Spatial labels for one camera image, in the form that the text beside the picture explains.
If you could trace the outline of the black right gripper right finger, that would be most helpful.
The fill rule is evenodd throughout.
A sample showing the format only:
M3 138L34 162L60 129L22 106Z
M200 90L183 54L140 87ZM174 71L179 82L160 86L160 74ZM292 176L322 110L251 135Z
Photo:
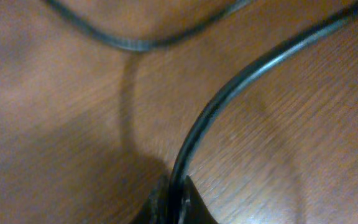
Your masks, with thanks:
M179 224L218 224L189 176L186 176L180 207Z

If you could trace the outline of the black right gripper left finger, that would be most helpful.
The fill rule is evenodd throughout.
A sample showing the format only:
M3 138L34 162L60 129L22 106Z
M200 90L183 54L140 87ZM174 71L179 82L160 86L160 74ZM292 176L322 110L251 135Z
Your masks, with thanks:
M131 224L165 224L167 222L168 186L168 177L161 176Z

